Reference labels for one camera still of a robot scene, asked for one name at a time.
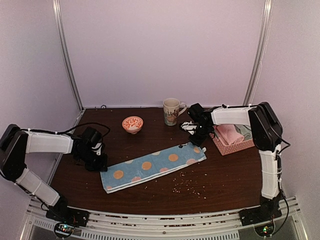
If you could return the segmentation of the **large pink towel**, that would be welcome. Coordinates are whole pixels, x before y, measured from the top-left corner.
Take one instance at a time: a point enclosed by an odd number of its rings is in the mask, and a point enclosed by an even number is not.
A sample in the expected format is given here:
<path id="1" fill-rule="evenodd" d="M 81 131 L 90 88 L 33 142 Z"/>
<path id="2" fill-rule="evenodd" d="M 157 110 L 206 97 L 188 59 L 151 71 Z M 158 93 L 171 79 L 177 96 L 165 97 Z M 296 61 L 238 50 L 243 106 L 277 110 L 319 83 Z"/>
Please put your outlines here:
<path id="1" fill-rule="evenodd" d="M 238 133 L 233 124 L 223 124 L 216 127 L 222 139 L 228 145 L 241 143 L 245 140 L 245 137 Z"/>

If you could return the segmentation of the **blue patterned cloth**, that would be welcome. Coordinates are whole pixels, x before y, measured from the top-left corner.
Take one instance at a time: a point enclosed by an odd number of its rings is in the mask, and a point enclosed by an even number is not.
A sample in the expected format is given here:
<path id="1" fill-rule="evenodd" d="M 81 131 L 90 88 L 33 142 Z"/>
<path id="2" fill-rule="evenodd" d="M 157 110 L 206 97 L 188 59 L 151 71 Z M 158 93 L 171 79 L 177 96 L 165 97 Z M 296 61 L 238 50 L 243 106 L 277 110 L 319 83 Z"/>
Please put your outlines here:
<path id="1" fill-rule="evenodd" d="M 111 194 L 148 182 L 206 160 L 206 151 L 188 142 L 112 165 L 100 172 L 102 187 Z"/>

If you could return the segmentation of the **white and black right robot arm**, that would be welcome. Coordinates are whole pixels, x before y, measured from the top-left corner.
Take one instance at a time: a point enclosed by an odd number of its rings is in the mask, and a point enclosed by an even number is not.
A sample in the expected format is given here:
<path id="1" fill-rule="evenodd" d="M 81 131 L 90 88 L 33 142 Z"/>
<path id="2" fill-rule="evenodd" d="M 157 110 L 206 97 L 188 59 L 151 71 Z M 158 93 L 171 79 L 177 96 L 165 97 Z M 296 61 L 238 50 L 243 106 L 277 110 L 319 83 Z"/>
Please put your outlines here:
<path id="1" fill-rule="evenodd" d="M 251 129 L 252 140 L 259 150 L 262 172 L 260 206 L 256 210 L 259 220 L 268 220 L 278 209 L 281 198 L 281 144 L 283 128 L 268 102 L 258 105 L 215 106 L 203 108 L 199 103 L 190 106 L 187 114 L 192 119 L 189 141 L 200 146 L 215 126 L 243 125 Z"/>

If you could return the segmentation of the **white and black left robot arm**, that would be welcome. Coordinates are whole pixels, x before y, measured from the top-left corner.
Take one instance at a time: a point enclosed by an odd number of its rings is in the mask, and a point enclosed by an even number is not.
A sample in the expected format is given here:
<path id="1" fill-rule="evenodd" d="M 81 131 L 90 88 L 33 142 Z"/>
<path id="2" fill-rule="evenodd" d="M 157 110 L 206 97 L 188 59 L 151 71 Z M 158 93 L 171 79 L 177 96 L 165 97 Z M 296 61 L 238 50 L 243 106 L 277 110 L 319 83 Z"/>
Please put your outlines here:
<path id="1" fill-rule="evenodd" d="M 84 163 L 87 171 L 106 171 L 108 156 L 103 153 L 103 138 L 103 134 L 90 126 L 74 135 L 70 130 L 23 129 L 10 124 L 0 138 L 0 173 L 4 179 L 39 199 L 61 222 L 67 222 L 72 218 L 67 199 L 28 168 L 26 156 L 72 155 L 76 161 Z"/>

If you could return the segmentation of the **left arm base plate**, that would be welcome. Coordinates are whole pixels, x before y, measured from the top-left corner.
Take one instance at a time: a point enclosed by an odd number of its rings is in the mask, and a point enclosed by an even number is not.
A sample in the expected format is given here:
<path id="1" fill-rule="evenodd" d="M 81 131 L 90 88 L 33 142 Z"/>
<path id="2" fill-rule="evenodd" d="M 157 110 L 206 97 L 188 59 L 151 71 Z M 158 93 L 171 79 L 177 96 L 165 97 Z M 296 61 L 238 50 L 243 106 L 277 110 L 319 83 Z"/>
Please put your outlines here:
<path id="1" fill-rule="evenodd" d="M 56 222 L 66 223 L 74 227 L 86 227 L 90 213 L 86 210 L 80 210 L 76 208 L 67 208 L 66 214 L 56 213 L 49 209 L 46 214 L 46 218 L 54 220 Z"/>

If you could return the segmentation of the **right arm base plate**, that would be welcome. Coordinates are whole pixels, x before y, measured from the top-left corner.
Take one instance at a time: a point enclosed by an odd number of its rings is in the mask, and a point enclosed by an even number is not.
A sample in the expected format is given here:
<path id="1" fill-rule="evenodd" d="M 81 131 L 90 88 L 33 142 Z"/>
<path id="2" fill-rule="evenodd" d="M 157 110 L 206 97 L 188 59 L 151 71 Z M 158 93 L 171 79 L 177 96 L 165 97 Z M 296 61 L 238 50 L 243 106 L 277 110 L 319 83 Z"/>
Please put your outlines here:
<path id="1" fill-rule="evenodd" d="M 282 216 L 280 209 L 265 210 L 261 206 L 245 208 L 238 212 L 242 226 L 256 225 Z"/>

